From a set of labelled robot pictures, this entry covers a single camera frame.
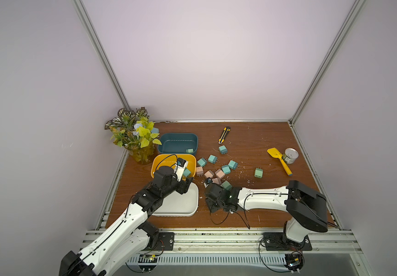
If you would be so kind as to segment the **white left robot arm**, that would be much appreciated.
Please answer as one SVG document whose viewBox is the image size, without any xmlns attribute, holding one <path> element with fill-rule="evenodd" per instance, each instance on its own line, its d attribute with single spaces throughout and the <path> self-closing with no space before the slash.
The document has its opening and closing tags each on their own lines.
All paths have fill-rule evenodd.
<svg viewBox="0 0 397 276">
<path fill-rule="evenodd" d="M 97 239 L 78 253 L 70 251 L 61 263 L 61 276 L 111 276 L 132 256 L 145 248 L 156 247 L 159 228 L 149 217 L 166 197 L 188 192 L 191 177 L 183 176 L 186 166 L 161 166 L 154 177 L 130 200 L 124 213 Z"/>
</svg>

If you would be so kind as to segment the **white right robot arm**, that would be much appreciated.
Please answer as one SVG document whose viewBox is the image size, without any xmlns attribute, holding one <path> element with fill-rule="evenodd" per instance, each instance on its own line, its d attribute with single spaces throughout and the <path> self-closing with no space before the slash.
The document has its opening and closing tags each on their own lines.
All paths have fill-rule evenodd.
<svg viewBox="0 0 397 276">
<path fill-rule="evenodd" d="M 326 233 L 330 226 L 325 195 L 299 181 L 273 189 L 234 187 L 228 183 L 211 183 L 205 188 L 205 202 L 211 213 L 223 210 L 228 213 L 253 209 L 286 212 L 291 219 L 285 223 L 282 241 L 299 248 L 311 232 Z"/>
</svg>

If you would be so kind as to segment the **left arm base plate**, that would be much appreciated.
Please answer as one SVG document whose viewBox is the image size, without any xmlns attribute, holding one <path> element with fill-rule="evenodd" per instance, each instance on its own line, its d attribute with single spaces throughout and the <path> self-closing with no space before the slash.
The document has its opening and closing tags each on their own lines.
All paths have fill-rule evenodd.
<svg viewBox="0 0 397 276">
<path fill-rule="evenodd" d="M 150 238 L 144 251 L 173 251 L 174 241 L 174 232 L 161 232 Z"/>
</svg>

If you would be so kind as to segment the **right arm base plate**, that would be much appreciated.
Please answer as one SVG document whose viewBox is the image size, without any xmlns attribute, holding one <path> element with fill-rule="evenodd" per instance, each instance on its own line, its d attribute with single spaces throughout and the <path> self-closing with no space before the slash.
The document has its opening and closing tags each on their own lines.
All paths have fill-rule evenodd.
<svg viewBox="0 0 397 276">
<path fill-rule="evenodd" d="M 306 235 L 304 240 L 301 243 L 299 243 L 287 239 L 284 236 L 284 233 L 278 233 L 278 232 L 265 232 L 263 234 L 261 245 L 265 247 L 267 251 L 312 251 L 313 250 L 308 235 Z"/>
</svg>

